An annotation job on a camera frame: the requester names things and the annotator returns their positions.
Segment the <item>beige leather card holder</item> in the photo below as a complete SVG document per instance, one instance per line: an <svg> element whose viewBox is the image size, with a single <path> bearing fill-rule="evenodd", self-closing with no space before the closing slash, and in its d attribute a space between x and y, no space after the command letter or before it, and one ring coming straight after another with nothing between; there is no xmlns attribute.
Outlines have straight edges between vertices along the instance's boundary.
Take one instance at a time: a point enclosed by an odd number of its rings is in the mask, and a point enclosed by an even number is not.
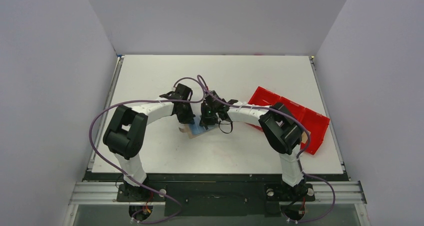
<svg viewBox="0 0 424 226"><path fill-rule="evenodd" d="M189 139L192 139L218 128L217 124L210 126L200 126L200 119L201 117L198 115L194 118L194 124L181 124L178 128L179 131L183 134L186 134Z"/></svg>

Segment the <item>gold credit card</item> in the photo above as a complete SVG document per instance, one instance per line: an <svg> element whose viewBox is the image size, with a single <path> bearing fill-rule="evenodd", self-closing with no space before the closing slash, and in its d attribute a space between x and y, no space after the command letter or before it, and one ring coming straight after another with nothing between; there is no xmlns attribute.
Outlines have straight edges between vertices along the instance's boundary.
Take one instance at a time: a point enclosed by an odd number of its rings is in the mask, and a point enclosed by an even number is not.
<svg viewBox="0 0 424 226"><path fill-rule="evenodd" d="M308 135L310 135L310 132L309 131L304 131L301 134L301 145L302 146L304 146L304 145L306 145L306 144L308 144L310 142L309 141L309 138L308 138Z"/></svg>

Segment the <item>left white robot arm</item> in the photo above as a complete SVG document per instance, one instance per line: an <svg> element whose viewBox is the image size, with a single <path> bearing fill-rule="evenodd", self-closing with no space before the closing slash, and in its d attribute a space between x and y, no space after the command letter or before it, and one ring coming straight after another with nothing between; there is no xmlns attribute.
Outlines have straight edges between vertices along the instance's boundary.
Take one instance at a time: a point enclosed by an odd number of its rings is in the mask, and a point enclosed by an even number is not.
<svg viewBox="0 0 424 226"><path fill-rule="evenodd" d="M139 156L147 126L173 115L181 124L193 124L195 115L189 103L192 94L190 87L179 83L175 90L160 95L155 102L137 109L125 105L115 109L102 140L125 171L124 182L131 186L129 193L135 200L143 201L149 194L145 183L148 176Z"/></svg>

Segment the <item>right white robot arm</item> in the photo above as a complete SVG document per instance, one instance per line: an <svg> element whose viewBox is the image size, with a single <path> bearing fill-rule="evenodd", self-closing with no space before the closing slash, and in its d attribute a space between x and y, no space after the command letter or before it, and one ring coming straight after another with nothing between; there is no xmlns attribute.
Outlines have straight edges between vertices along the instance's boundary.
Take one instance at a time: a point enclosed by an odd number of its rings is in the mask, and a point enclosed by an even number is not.
<svg viewBox="0 0 424 226"><path fill-rule="evenodd" d="M297 154L300 152L303 129L283 103L258 106L235 99L225 101L215 91L204 98L200 106L200 126L221 122L242 122L260 127L271 148L279 154L282 168L282 193L295 199L302 193L304 179Z"/></svg>

